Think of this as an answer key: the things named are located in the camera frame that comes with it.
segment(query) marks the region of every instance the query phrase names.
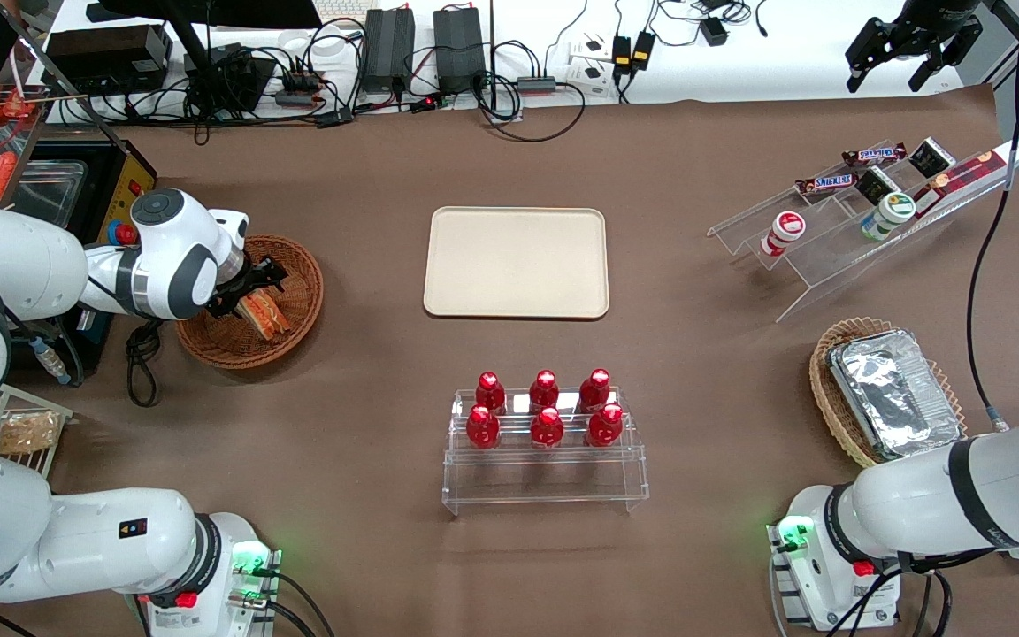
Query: brown table surface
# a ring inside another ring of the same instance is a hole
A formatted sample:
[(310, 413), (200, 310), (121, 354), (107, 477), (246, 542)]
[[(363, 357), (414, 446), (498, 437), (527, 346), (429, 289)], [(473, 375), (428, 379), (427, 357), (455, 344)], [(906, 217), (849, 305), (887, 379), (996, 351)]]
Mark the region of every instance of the brown table surface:
[[(535, 121), (521, 128), (541, 134), (572, 114), (528, 111)], [(994, 148), (986, 89), (595, 106), (543, 145), (494, 138), (474, 112), (215, 131), (206, 148), (187, 131), (124, 134), (163, 184), (250, 213), (252, 232), (307, 246), (324, 271), (324, 310), (285, 363), (246, 374), (195, 362), (166, 327), (152, 363), (163, 403), (152, 409), (124, 396), (121, 346), (138, 321), (121, 319), (85, 386), (24, 384), (82, 417), (64, 432), (52, 486), (172, 487), (199, 511), (239, 513), (285, 549), (285, 572), (342, 637), (775, 634), (763, 525), (801, 488), (857, 473), (808, 386), (808, 355), (838, 319), (877, 316), (913, 330), (954, 383), (970, 431), (987, 431), (963, 322), (996, 195), (962, 211), (936, 243), (781, 324), (773, 319), (800, 289), (705, 237), (842, 150), (882, 138), (913, 146), (927, 135), (958, 157)], [(444, 205), (600, 210), (611, 310), (595, 322), (430, 318), (421, 303), (427, 235)], [(1019, 424), (1019, 184), (982, 272), (975, 329), (988, 393)], [(549, 505), (452, 520), (439, 488), (455, 387), (486, 368), (522, 385), (551, 367), (574, 384), (595, 366), (611, 370), (634, 407), (651, 499), (630, 516)], [(1019, 562), (988, 556), (950, 578), (949, 634), (1019, 634)], [(903, 588), (902, 624), (870, 633), (909, 634), (921, 584)], [(291, 593), (284, 600), (307, 614)], [(0, 612), (40, 637), (139, 634), (109, 592)]]

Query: foil-covered tray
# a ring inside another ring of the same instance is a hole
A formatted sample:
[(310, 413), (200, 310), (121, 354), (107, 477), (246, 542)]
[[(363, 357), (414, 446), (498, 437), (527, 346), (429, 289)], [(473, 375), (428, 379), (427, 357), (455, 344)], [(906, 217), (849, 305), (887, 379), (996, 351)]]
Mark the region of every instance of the foil-covered tray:
[(837, 344), (827, 359), (867, 442), (883, 459), (965, 438), (954, 407), (909, 331)]

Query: packaged bread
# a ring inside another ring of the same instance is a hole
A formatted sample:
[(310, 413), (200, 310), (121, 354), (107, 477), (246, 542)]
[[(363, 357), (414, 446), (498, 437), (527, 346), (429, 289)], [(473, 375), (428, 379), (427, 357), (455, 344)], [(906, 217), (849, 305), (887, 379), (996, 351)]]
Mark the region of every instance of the packaged bread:
[(262, 338), (272, 339), (275, 335), (290, 330), (290, 322), (274, 303), (274, 298), (265, 287), (246, 295), (238, 302), (238, 313), (254, 325)]

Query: clear bottle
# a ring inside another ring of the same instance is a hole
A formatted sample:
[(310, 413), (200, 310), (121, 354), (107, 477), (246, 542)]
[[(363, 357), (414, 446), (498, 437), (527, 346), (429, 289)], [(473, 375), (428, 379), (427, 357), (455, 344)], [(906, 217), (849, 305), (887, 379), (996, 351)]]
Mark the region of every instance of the clear bottle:
[(556, 407), (560, 387), (557, 387), (557, 375), (551, 370), (537, 372), (537, 378), (529, 386), (529, 412), (540, 414), (541, 409)]
[(578, 414), (595, 414), (607, 403), (611, 394), (611, 376), (607, 370), (593, 370), (589, 378), (581, 383), (580, 402), (577, 404)]
[(624, 432), (624, 409), (609, 403), (603, 406), (587, 422), (584, 430), (584, 444), (587, 446), (610, 446)]
[(566, 423), (560, 419), (560, 414), (553, 407), (541, 409), (541, 413), (533, 417), (533, 424), (529, 427), (530, 438), (533, 439), (533, 446), (538, 448), (551, 448), (560, 444), (560, 439), (566, 436)]
[(474, 405), (466, 419), (466, 436), (474, 448), (494, 448), (501, 439), (497, 416), (481, 405)]
[(506, 388), (494, 372), (482, 372), (478, 376), (478, 387), (474, 388), (474, 404), (489, 409), (494, 415), (506, 412)]

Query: beige tray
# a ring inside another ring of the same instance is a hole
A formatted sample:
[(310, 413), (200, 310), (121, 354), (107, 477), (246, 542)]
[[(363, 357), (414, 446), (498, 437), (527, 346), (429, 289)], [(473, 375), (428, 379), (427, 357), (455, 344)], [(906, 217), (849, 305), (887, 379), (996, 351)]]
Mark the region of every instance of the beige tray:
[(424, 307), (436, 316), (598, 319), (607, 312), (603, 215), (552, 207), (440, 207)]

